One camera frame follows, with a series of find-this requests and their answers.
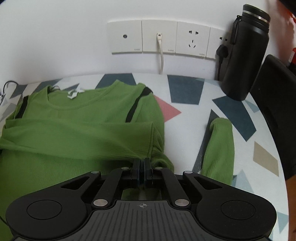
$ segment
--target black chair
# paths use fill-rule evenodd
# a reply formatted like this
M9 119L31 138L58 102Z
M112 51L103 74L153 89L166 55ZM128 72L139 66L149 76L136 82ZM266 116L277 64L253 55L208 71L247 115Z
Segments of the black chair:
M269 126L287 180L296 174L296 76L268 55L251 95Z

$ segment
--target white wall plate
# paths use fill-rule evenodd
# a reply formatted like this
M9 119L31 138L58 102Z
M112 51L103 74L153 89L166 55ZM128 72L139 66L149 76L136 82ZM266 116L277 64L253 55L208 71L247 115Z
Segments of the white wall plate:
M209 35L208 26L178 22L176 53L205 57Z
M229 42L230 42L229 32L222 29L218 29L218 28L211 28L206 57L217 58L216 51L219 48L219 46L221 44L228 46Z
M157 33L163 35L163 52L175 53L177 22L168 20L142 20L143 52L159 52Z
M128 20L107 23L112 53L142 52L142 22Z

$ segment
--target patterned tablecloth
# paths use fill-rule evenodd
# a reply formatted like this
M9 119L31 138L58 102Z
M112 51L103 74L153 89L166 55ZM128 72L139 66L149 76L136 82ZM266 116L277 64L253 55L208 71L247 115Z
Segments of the patterned tablecloth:
M214 80L156 74L97 74L68 77L29 85L9 84L0 106L0 127L23 96L46 85L61 90L77 87L94 89L111 85L116 79L127 84L148 86L165 117L165 154L175 165L175 172L200 171L208 124L216 117L233 124L235 145L232 186L269 200L277 211L277 221L270 239L288 240L288 200L279 154L263 115L249 94L238 102L225 96Z

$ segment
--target wall socket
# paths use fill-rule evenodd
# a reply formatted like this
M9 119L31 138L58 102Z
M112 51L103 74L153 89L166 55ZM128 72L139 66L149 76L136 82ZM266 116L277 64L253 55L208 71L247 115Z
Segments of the wall socket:
M142 20L143 52L159 52L156 35L161 33L164 53L175 53L177 22Z
M211 28L206 57L214 59L218 58L218 56L216 55L216 51L219 48L219 46L221 44L224 44L227 47L230 46L230 35L231 34L225 30Z
M205 57L209 34L208 26L178 22L176 53Z

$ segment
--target bottle lid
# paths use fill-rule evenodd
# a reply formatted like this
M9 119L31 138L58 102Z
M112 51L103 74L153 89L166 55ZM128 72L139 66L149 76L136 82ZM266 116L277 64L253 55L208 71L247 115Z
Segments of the bottle lid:
M245 4L243 6L242 15L246 17L252 16L253 19L256 19L258 22L269 26L270 16L268 13L262 11L259 8L256 8L252 5Z

